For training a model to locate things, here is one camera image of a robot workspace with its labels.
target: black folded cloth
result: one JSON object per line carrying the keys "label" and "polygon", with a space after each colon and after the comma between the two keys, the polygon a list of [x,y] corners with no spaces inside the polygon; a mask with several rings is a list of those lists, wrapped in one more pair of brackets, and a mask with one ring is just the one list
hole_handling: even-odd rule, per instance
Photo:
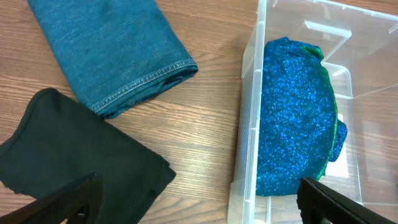
{"label": "black folded cloth", "polygon": [[42,198],[89,173],[103,176],[97,223],[137,223],[175,172],[160,155],[57,90],[36,93],[0,145],[0,181]]}

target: blue denim fabric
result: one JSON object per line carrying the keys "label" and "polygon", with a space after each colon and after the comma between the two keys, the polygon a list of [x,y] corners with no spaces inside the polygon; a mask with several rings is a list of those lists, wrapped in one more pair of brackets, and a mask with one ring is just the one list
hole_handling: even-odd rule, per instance
{"label": "blue denim fabric", "polygon": [[198,67],[153,0],[28,0],[80,103],[114,118]]}

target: transparent plastic container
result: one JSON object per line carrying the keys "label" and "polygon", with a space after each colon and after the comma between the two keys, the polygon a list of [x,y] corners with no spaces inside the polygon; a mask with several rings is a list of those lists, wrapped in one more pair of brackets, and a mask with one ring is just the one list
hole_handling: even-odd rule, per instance
{"label": "transparent plastic container", "polygon": [[398,16],[322,0],[260,0],[257,13],[243,56],[228,223],[301,223],[296,195],[256,196],[264,46],[285,36],[321,47],[348,128],[320,182],[377,212],[398,209],[398,165],[390,159],[398,158]]}

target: denim hem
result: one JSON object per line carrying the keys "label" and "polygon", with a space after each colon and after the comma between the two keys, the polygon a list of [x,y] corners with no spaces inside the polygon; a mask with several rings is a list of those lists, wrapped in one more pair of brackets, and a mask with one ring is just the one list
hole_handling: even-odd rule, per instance
{"label": "denim hem", "polygon": [[95,104],[93,104],[93,106],[90,107],[90,110],[94,111],[95,113],[98,113],[100,110],[104,109],[105,107],[107,107],[108,105],[119,99],[120,97],[128,94],[129,92],[133,91],[134,89],[142,85],[145,85],[146,83],[149,83],[159,77],[162,77],[182,67],[196,66],[196,65],[197,64],[193,59],[186,59],[174,62],[154,72],[148,73],[147,75],[144,75],[143,77],[138,78],[137,80],[134,80],[133,82],[124,85],[123,87],[119,88],[118,90],[107,96],[106,98],[103,98],[102,100],[96,102]]}

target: blue sequin fabric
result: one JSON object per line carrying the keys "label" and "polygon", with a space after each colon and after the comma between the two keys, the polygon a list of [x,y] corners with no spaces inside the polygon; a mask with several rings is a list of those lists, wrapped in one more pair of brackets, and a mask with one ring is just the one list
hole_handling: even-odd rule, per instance
{"label": "blue sequin fabric", "polygon": [[287,37],[264,49],[256,195],[296,194],[343,147],[347,128],[322,59],[319,47]]}

